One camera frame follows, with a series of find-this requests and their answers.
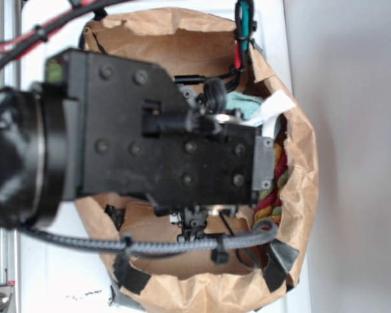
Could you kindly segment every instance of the black zip tie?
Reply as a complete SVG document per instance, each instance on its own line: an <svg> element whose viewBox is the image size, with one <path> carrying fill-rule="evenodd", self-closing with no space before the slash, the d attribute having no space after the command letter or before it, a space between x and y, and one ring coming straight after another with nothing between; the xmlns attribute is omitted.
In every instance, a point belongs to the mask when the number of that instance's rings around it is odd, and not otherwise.
<svg viewBox="0 0 391 313"><path fill-rule="evenodd" d="M133 233L122 233L121 241L124 241L124 255L129 259L132 256Z"/></svg>
<svg viewBox="0 0 391 313"><path fill-rule="evenodd" d="M217 247L211 252L211 260L216 265L226 264L229 261L229 254L226 252L223 245L224 234L217 233L209 236L214 237L217 240Z"/></svg>
<svg viewBox="0 0 391 313"><path fill-rule="evenodd" d="M43 42L47 42L49 40L48 35L46 34L45 30L41 28L40 25L35 26L36 34Z"/></svg>

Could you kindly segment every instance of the light blue towel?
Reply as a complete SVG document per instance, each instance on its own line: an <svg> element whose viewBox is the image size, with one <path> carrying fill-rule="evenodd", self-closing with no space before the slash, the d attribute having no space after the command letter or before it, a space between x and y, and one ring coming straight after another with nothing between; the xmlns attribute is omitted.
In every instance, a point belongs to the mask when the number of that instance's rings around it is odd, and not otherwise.
<svg viewBox="0 0 391 313"><path fill-rule="evenodd" d="M226 109L234 110L240 109L243 113L243 117L245 119L250 119L252 114L259 109L260 105L264 102L263 98L244 95L242 93L238 93L237 91L232 91L227 94L227 106ZM281 122L280 119L277 120L275 124L275 135L281 130Z"/></svg>

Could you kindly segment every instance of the gray braided cable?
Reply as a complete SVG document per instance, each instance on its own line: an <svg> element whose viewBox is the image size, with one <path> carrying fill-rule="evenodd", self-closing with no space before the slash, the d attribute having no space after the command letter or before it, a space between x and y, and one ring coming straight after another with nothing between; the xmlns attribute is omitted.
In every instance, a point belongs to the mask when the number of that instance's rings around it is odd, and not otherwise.
<svg viewBox="0 0 391 313"><path fill-rule="evenodd" d="M263 233L261 229L268 227L269 230ZM28 227L20 227L19 230L31 237L47 241L68 248L76 248L91 252L103 253L125 253L131 254L178 254L189 251L213 250L217 248L216 239L200 239L187 241L185 243L150 243L150 242L133 242L133 241L105 241L71 238L60 235L54 235L45 231L33 230ZM270 242L276 237L278 227L275 223L266 220L258 223L250 231L236 234L234 237L224 236L223 245L225 249L240 249L250 246L263 245Z"/></svg>

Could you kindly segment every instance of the brown paper bag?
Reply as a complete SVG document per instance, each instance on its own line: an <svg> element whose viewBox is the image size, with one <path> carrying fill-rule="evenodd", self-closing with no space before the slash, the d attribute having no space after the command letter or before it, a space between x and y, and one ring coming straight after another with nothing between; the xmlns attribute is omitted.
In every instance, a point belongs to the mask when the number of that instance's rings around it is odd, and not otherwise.
<svg viewBox="0 0 391 313"><path fill-rule="evenodd" d="M234 61L234 29L231 20L193 10L161 8L107 16L88 23L83 34L85 48L93 52L156 63L171 76L217 76L226 73ZM239 91L267 97L282 89L292 98L252 45L250 57L252 68L243 75ZM280 196L283 213L278 236L268 246L268 257L262 259L264 268L245 268L234 252L223 267L210 261L209 252L166 260L130 260L120 265L119 260L115 264L116 256L101 255L112 277L121 280L125 295L147 312L236 313L261 308L298 284L317 205L319 171L315 133L304 112L296 104L285 117L290 176ZM126 208L120 233L131 231L137 241L176 240L179 229L168 217L155 217L150 205L115 194L76 201L90 237L119 240L119 231L104 213L106 204ZM252 216L252 210L241 209L231 222L232 228L248 230ZM225 232L212 217L208 225L206 232ZM263 251L255 253L264 256Z"/></svg>

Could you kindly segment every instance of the screw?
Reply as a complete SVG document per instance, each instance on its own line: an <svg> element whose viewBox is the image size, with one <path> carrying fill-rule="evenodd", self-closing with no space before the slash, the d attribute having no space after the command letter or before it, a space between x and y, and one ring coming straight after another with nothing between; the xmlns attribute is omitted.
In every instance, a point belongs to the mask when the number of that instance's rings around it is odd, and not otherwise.
<svg viewBox="0 0 391 313"><path fill-rule="evenodd" d="M95 148L97 153L104 155L109 151L109 141L107 139L99 139L96 141Z"/></svg>
<svg viewBox="0 0 391 313"><path fill-rule="evenodd" d="M100 76L104 80L109 80L113 76L113 73L114 71L110 65L102 65L100 67Z"/></svg>
<svg viewBox="0 0 391 313"><path fill-rule="evenodd" d="M272 148L272 144L273 144L273 140L270 138L265 138L265 140L263 141L263 146L265 148Z"/></svg>
<svg viewBox="0 0 391 313"><path fill-rule="evenodd" d="M233 177L233 184L236 186L236 187L241 187L243 186L245 182L245 177L243 177L243 175L241 174L236 174L234 177Z"/></svg>
<svg viewBox="0 0 391 313"><path fill-rule="evenodd" d="M185 151L188 153L193 153L197 149L197 145L195 142L186 142L185 144Z"/></svg>
<svg viewBox="0 0 391 313"><path fill-rule="evenodd" d="M265 190L271 188L271 185L272 185L271 181L263 181L262 182L262 188L264 188Z"/></svg>
<svg viewBox="0 0 391 313"><path fill-rule="evenodd" d="M243 145L243 144L241 144L241 143L238 143L237 145L236 145L236 147L235 147L235 150L234 150L234 152L235 152L235 154L239 157L241 157L244 153L245 153L245 150L246 150L246 148L245 148L245 146Z"/></svg>
<svg viewBox="0 0 391 313"><path fill-rule="evenodd" d="M184 174L184 176L182 176L182 182L184 183L184 185L190 186L193 182L193 179L189 174Z"/></svg>
<svg viewBox="0 0 391 313"><path fill-rule="evenodd" d="M138 155L142 152L142 146L140 146L140 144L134 142L130 145L130 152L133 155Z"/></svg>
<svg viewBox="0 0 391 313"><path fill-rule="evenodd" d="M138 85L145 85L148 80L148 73L146 70L137 70L134 74L134 79Z"/></svg>
<svg viewBox="0 0 391 313"><path fill-rule="evenodd" d="M9 298L6 294L0 293L0 312L3 312L8 306Z"/></svg>

